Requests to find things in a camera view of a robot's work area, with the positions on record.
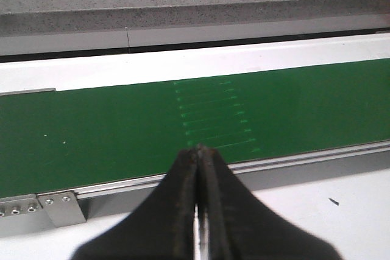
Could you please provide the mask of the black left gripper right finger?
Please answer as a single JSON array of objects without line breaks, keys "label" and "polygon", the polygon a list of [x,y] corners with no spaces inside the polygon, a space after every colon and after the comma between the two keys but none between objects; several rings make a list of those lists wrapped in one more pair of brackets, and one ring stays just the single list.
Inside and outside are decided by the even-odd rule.
[{"label": "black left gripper right finger", "polygon": [[197,147],[201,250],[207,259],[341,259],[328,242],[253,195],[216,149]]}]

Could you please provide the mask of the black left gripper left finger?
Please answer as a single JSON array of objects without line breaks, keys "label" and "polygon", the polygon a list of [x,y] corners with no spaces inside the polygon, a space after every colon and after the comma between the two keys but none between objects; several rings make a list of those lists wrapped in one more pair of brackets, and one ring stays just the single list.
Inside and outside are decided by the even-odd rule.
[{"label": "black left gripper left finger", "polygon": [[193,259],[197,163],[181,150],[160,184],[129,216],[81,245],[73,259]]}]

